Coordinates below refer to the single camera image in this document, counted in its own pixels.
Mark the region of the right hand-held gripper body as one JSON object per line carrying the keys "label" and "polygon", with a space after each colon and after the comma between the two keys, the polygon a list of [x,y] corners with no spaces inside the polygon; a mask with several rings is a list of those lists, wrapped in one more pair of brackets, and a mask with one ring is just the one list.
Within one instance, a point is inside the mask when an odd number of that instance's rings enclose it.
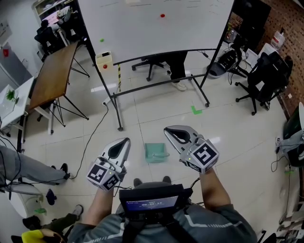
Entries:
{"label": "right hand-held gripper body", "polygon": [[180,161],[187,167],[205,174],[219,158],[219,152],[210,140],[198,136],[194,142],[180,154]]}

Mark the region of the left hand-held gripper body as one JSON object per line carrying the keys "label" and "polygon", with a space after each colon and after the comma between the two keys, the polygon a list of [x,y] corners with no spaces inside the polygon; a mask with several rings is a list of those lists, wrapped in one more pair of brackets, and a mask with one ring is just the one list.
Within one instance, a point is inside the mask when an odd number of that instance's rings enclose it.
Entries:
{"label": "left hand-held gripper body", "polygon": [[87,173],[87,180],[103,191],[110,191],[123,181],[126,174],[124,160],[111,161],[98,157]]}

